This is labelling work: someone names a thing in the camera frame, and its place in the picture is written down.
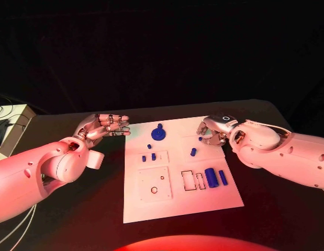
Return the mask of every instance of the robotic hand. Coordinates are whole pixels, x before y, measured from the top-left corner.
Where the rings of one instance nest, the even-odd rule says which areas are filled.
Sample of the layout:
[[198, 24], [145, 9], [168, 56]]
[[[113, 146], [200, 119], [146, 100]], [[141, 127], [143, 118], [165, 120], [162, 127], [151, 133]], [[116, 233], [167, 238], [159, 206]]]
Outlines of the robotic hand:
[[0, 161], [0, 222], [19, 215], [67, 183], [84, 168], [99, 169], [104, 158], [90, 148], [103, 136], [129, 135], [129, 117], [90, 115], [74, 136]]
[[246, 166], [265, 168], [279, 177], [324, 189], [323, 138], [292, 133], [281, 127], [250, 120], [239, 122], [229, 115], [206, 117], [197, 134], [204, 135], [207, 129], [213, 136], [203, 139], [203, 142], [222, 146], [229, 139], [233, 152]]

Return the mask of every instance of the blue object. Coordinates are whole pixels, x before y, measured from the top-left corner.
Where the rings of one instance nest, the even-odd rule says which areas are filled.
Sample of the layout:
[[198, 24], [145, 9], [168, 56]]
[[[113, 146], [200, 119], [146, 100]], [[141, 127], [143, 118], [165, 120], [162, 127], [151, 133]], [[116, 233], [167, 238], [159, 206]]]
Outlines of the blue object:
[[158, 124], [158, 127], [152, 130], [152, 139], [159, 141], [165, 138], [165, 130], [162, 124]]
[[207, 182], [209, 182], [209, 187], [210, 188], [217, 187], [219, 186], [219, 181], [217, 181], [217, 177], [216, 177], [216, 173], [214, 173], [213, 168], [206, 169], [206, 178], [207, 178]]
[[227, 180], [226, 180], [226, 176], [224, 176], [224, 171], [220, 170], [219, 173], [220, 173], [220, 179], [223, 180], [223, 184], [226, 186], [227, 185]]
[[196, 148], [193, 148], [193, 151], [191, 151], [191, 156], [194, 156], [194, 155], [196, 155], [196, 152], [197, 152], [197, 149], [196, 149]]

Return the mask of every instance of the rectangular outline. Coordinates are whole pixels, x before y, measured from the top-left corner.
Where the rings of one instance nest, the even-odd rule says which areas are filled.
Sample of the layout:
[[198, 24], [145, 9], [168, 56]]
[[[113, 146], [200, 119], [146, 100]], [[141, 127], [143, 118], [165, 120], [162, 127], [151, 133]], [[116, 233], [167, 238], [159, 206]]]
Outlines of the rectangular outline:
[[198, 182], [200, 190], [206, 190], [206, 182], [203, 181], [203, 175], [201, 175], [201, 182], [203, 182], [204, 188], [201, 189], [200, 182]]
[[[193, 174], [193, 177], [194, 177], [194, 172], [193, 172], [193, 170], [188, 170], [188, 171], [183, 171], [183, 172], [181, 172], [181, 175], [183, 175], [183, 173], [185, 173], [185, 172], [191, 172], [191, 174]], [[196, 183], [194, 183], [194, 189], [190, 189], [190, 190], [187, 190], [187, 189], [185, 189], [185, 185], [184, 185], [184, 178], [183, 178], [183, 186], [184, 186], [184, 191], [194, 191], [194, 190], [197, 190], [197, 186], [196, 186]]]

